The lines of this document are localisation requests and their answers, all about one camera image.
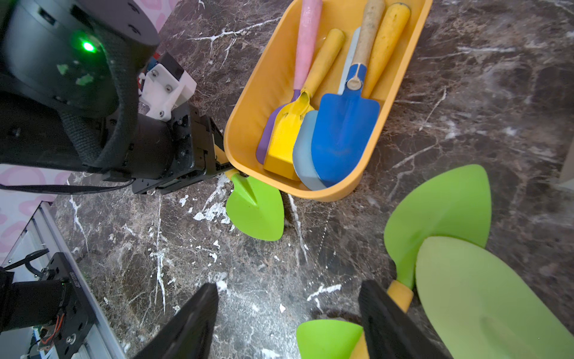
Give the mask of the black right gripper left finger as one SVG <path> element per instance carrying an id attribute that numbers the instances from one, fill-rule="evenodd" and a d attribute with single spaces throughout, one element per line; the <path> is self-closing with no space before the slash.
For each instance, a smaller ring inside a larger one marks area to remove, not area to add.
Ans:
<path id="1" fill-rule="evenodd" d="M 205 283 L 136 358 L 209 357 L 218 315 L 218 288 Z"/>

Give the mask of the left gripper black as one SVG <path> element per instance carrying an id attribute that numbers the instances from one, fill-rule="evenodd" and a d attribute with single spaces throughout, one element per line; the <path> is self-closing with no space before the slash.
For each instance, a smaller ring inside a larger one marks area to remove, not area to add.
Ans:
<path id="1" fill-rule="evenodd" d="M 175 108 L 167 122 L 139 115 L 129 148 L 132 191 L 169 194 L 232 169 L 223 140 L 212 118 L 189 103 Z"/>

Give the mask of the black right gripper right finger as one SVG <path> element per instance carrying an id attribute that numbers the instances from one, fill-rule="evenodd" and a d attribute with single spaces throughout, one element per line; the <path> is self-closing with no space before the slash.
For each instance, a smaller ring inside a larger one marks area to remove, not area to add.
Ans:
<path id="1" fill-rule="evenodd" d="M 377 282 L 362 282 L 358 302 L 370 358 L 445 357 Z"/>

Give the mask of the round green trowel yellow handle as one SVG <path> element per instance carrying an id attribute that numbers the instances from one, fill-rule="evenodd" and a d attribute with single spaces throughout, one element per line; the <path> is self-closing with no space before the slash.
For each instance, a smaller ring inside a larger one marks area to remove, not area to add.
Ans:
<path id="1" fill-rule="evenodd" d="M 297 327 L 296 338 L 303 359 L 348 359 L 363 328 L 342 320 L 311 320 Z"/>

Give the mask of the pale green shovel wooden handle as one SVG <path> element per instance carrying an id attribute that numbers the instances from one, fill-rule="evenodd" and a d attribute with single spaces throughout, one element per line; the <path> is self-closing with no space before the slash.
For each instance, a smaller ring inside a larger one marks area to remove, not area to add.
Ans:
<path id="1" fill-rule="evenodd" d="M 477 245 L 426 239 L 416 286 L 453 358 L 573 357 L 568 329 L 510 266 Z"/>

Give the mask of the green pointed trowel yellow handle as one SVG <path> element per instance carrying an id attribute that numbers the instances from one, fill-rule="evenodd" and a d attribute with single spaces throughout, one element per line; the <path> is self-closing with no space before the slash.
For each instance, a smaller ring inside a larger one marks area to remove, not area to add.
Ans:
<path id="1" fill-rule="evenodd" d="M 236 228 L 254 239 L 278 241 L 284 232 L 285 211 L 280 191 L 236 170 L 225 173 L 234 185 L 226 203 L 227 216 Z"/>

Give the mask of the light blue shovel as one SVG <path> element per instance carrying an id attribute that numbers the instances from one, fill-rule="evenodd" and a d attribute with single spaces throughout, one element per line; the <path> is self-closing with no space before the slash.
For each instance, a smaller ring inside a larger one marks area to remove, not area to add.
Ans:
<path id="1" fill-rule="evenodd" d="M 345 60 L 341 79 L 339 82 L 339 89 L 337 94 L 342 94 L 345 90 L 345 84 L 351 63 L 354 57 L 355 50 L 357 49 L 357 42 L 360 36 L 361 28 L 357 28 L 351 40 L 351 46 L 348 50 L 348 55 Z M 300 181 L 312 191 L 320 191 L 326 189 L 326 185 L 321 182 L 312 161 L 312 136 L 315 131 L 315 123 L 318 111 L 314 110 L 308 112 L 303 119 L 297 140 L 293 150 L 294 169 Z"/>

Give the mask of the narrow green trowel yellow handle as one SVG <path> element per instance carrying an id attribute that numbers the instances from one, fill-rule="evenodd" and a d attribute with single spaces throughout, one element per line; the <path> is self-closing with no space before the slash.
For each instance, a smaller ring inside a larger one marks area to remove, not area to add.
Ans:
<path id="1" fill-rule="evenodd" d="M 406 313 L 414 297 L 419 249 L 432 236 L 461 239 L 485 248 L 490 234 L 492 199 L 486 170 L 465 165 L 424 182 L 390 215 L 384 245 L 396 265 L 387 293 Z"/>

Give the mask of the blue shovel wooden handle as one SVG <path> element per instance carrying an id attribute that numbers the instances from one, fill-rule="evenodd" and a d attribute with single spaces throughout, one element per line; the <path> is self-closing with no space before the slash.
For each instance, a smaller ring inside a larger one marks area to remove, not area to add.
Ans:
<path id="1" fill-rule="evenodd" d="M 312 161 L 326 187 L 343 181 L 356 167 L 369 141 L 366 130 L 377 119 L 379 103 L 362 97 L 369 58 L 384 15 L 384 1 L 368 1 L 357 48 L 342 94 L 325 94 L 312 137 Z"/>

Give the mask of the purple shovel pink handle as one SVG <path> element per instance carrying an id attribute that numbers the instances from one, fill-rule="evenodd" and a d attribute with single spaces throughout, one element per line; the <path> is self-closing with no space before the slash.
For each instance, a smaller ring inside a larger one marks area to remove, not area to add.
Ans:
<path id="1" fill-rule="evenodd" d="M 303 84 L 305 83 L 312 66 L 322 4 L 323 1 L 321 0 L 304 0 L 301 7 L 300 23 L 297 33 L 296 57 L 294 63 L 294 93 L 291 99 L 291 103 L 297 100 L 297 98 L 300 96 Z M 289 102 L 276 108 L 269 116 L 256 151 L 257 161 L 261 165 L 265 163 L 265 158 L 267 156 L 268 147 L 277 116 L 287 104 L 289 104 Z"/>

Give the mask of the small yellow shovel yellow handle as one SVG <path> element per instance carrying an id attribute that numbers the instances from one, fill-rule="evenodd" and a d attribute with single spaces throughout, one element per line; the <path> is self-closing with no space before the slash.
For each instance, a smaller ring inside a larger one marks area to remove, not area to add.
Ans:
<path id="1" fill-rule="evenodd" d="M 388 7 L 378 30 L 369 60 L 363 96 L 369 98 L 382 76 L 410 19 L 411 9 L 402 2 Z"/>

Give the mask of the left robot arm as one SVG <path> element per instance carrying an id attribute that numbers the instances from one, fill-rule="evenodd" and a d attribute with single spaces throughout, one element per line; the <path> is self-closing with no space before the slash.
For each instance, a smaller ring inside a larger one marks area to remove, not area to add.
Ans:
<path id="1" fill-rule="evenodd" d="M 135 1 L 1 3 L 1 162 L 103 181 L 17 191 L 168 194 L 232 169 L 189 102 L 195 81 L 159 42 Z"/>

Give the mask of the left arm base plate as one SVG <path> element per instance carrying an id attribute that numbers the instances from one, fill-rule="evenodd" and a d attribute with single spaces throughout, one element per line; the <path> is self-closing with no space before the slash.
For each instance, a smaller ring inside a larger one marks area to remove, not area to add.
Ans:
<path id="1" fill-rule="evenodd" d="M 57 308 L 35 307 L 49 314 L 49 321 L 34 325 L 27 358 L 74 358 L 88 338 L 96 315 L 80 284 L 79 274 L 62 252 L 55 253 L 46 267 L 39 270 L 31 264 L 25 266 L 41 281 L 58 284 L 55 303 Z"/>

